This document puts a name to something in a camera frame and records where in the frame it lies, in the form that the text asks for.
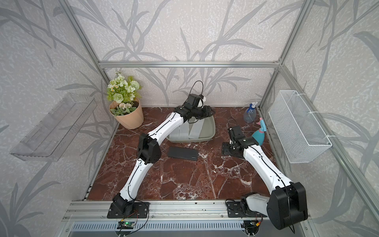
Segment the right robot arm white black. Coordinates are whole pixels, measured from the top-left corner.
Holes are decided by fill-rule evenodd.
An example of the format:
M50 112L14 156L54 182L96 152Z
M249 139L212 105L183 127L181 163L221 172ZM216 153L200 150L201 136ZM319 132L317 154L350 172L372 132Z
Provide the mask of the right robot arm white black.
M282 230L308 219L305 187L286 177L266 156L258 141L246 137L240 126L228 128L229 142L222 145L222 154L248 161L265 183L270 196L250 193L241 197L240 211L246 217L262 214L273 226Z

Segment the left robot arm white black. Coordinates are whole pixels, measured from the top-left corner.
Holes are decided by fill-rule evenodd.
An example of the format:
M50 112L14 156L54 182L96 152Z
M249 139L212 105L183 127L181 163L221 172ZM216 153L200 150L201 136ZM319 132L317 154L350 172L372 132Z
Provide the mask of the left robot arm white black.
M124 187L113 198L110 210L117 211L120 216L129 216L133 213L133 204L142 181L153 164L161 158L162 142L189 119L200 120L215 114L210 106L204 105L204 101L205 97L202 94L189 94L183 105L174 108L174 111L157 128L140 135L136 164Z

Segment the translucent white pencil case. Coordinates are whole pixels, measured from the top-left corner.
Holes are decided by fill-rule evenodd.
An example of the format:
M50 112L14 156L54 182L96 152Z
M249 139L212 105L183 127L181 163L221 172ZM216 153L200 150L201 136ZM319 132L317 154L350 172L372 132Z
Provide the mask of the translucent white pencil case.
M177 141L180 138L180 127L175 128L168 136L170 141Z

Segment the black pencil case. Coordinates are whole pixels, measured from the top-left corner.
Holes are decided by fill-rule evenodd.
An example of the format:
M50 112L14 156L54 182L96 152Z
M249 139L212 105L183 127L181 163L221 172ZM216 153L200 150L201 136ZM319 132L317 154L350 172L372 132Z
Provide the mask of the black pencil case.
M198 150L182 147L170 147L167 156L170 158L184 159L189 161L198 160Z

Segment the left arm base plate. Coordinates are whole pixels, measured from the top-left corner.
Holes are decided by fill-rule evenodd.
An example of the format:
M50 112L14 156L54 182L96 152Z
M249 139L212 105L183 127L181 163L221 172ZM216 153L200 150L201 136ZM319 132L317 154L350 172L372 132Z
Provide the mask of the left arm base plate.
M150 207L149 202L126 202L124 204L117 204L113 202L107 214L108 219L122 219L122 218L147 218L148 210Z

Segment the grey-green plastic storage box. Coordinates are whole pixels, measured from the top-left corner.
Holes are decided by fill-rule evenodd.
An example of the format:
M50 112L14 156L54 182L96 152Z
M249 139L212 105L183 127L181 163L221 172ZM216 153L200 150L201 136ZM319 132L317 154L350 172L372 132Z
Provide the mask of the grey-green plastic storage box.
M195 119L191 118L187 122L189 123L189 127L190 127L189 129L191 130L192 124L195 122ZM197 143L197 142L205 142L205 141L211 140L215 136L215 133L216 133L216 124L215 124L214 117L211 116L208 118L204 118L203 128L201 130L200 137L198 139L177 140L177 141L170 141L168 137L167 139L173 143Z

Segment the translucent pencil case front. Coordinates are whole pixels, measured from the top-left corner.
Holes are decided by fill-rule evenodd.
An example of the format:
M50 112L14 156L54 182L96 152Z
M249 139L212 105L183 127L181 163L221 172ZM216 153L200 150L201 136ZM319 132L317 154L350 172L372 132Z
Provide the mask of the translucent pencil case front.
M200 119L192 124L192 128L189 133L189 139L198 139L200 137L201 130L203 128L204 119Z

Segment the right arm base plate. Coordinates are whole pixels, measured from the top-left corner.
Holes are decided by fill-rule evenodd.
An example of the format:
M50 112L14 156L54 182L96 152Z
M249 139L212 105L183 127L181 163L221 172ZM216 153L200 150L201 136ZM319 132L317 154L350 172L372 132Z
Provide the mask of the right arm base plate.
M225 205L227 207L229 218L267 217L266 215L260 212L250 210L245 200L236 201L233 199L226 199Z

